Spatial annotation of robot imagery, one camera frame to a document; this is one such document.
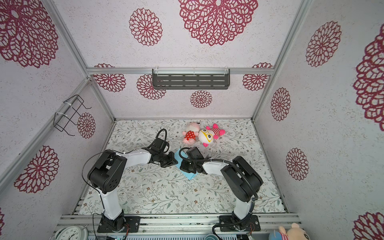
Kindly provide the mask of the pink plush toy foreground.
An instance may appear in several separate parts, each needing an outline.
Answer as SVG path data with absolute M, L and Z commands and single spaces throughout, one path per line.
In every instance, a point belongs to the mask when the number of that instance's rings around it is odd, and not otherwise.
M 279 226 L 279 233 L 283 240 L 310 240 L 308 233 L 303 230 L 297 223 L 292 223 L 291 228 L 286 230 L 283 226 Z

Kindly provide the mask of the yellow face plush doll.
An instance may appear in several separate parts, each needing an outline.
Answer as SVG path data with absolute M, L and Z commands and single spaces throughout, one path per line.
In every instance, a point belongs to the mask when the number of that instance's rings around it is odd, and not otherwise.
M 206 126 L 204 129 L 199 131 L 199 141 L 204 147 L 208 147 L 213 144 L 215 140 L 218 140 L 221 136 L 226 133 L 224 129 L 221 129 L 217 124 L 213 124 L 211 127 Z

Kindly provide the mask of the white analog clock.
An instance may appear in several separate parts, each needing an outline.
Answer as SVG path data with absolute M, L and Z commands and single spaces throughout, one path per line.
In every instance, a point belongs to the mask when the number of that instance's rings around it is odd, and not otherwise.
M 87 240 L 88 230 L 83 226 L 70 226 L 58 231 L 55 240 Z

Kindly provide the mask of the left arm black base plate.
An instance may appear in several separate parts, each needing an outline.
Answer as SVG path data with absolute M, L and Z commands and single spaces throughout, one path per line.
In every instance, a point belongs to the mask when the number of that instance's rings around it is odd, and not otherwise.
M 117 217 L 110 220 L 102 216 L 97 233 L 137 233 L 139 231 L 141 217 Z

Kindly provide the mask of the light blue paper sheet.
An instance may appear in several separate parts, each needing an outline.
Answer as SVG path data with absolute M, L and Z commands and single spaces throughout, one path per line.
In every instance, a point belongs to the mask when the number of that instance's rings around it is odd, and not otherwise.
M 184 172 L 182 171 L 181 169 L 181 163 L 183 161 L 183 159 L 180 157 L 179 155 L 179 152 L 180 152 L 181 149 L 178 149 L 176 152 L 175 152 L 175 159 L 178 161 L 178 163 L 176 164 L 176 167 L 181 171 L 181 173 L 188 179 L 188 180 L 192 180 L 195 176 L 198 175 L 198 173 L 187 173 L 187 172 Z

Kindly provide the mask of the blue plush toy foreground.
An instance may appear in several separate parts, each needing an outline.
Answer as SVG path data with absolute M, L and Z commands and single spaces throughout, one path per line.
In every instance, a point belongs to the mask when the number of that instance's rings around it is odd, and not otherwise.
M 284 235 L 280 231 L 274 230 L 269 234 L 268 240 L 284 240 Z

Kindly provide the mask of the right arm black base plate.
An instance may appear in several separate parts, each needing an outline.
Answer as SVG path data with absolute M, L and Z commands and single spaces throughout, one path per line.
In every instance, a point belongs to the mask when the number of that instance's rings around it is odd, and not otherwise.
M 238 221 L 239 219 L 233 216 L 224 216 L 224 215 L 219 216 L 220 225 L 232 224 Z M 261 227 L 260 227 L 259 219 L 256 215 L 252 215 L 248 221 L 243 221 L 239 225 L 220 227 L 221 232 L 251 232 L 251 231 L 260 231 L 260 230 L 261 230 Z

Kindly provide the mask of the grey slotted wall shelf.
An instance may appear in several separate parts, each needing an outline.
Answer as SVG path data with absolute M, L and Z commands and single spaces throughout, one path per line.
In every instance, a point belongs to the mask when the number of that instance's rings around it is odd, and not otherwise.
M 152 70 L 152 85 L 156 90 L 227 90 L 231 71 Z

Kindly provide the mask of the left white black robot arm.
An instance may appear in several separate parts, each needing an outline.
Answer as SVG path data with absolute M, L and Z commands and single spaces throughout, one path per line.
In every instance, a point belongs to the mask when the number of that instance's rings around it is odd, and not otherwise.
M 101 196 L 104 217 L 114 221 L 123 214 L 117 187 L 126 168 L 144 164 L 159 164 L 160 167 L 167 168 L 178 163 L 175 153 L 165 151 L 165 148 L 168 147 L 167 142 L 155 140 L 146 148 L 128 153 L 114 150 L 105 150 L 100 153 L 100 157 L 91 167 L 87 178 Z

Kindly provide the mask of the floral patterned table mat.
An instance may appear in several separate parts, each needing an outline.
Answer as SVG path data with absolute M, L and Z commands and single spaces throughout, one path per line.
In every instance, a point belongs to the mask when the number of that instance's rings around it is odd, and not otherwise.
M 182 132 L 187 124 L 187 120 L 118 121 L 107 147 L 120 152 L 146 147 L 159 130 L 166 129 L 171 151 L 177 152 L 184 146 Z M 225 160 L 243 157 L 264 182 L 254 211 L 285 212 L 252 122 L 200 121 L 202 127 L 213 124 L 225 130 L 225 135 L 208 147 L 197 143 L 201 153 Z M 126 169 L 118 186 L 118 197 L 126 214 L 221 214 L 230 213 L 236 203 L 235 195 L 221 176 L 199 174 L 189 180 L 176 166 L 161 168 L 155 164 Z

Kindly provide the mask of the pink plush doll red dress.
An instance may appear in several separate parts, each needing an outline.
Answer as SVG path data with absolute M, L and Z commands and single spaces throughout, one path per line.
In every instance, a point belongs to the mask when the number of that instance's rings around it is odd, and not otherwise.
M 186 130 L 182 132 L 184 136 L 183 143 L 186 145 L 194 144 L 198 139 L 200 129 L 201 128 L 198 123 L 189 123 L 186 126 Z

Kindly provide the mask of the teal round cup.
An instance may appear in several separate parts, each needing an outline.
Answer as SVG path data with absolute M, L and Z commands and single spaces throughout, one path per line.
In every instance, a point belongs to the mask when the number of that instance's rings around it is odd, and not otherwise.
M 204 240 L 219 240 L 219 238 L 215 235 L 209 234 L 205 236 Z

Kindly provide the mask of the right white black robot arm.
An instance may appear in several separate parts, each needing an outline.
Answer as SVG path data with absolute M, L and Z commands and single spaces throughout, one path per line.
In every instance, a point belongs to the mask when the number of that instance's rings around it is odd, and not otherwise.
M 236 197 L 233 210 L 236 222 L 251 217 L 264 182 L 243 157 L 237 156 L 231 161 L 204 157 L 197 147 L 180 149 L 178 157 L 182 159 L 180 169 L 186 173 L 217 175 L 226 180 Z

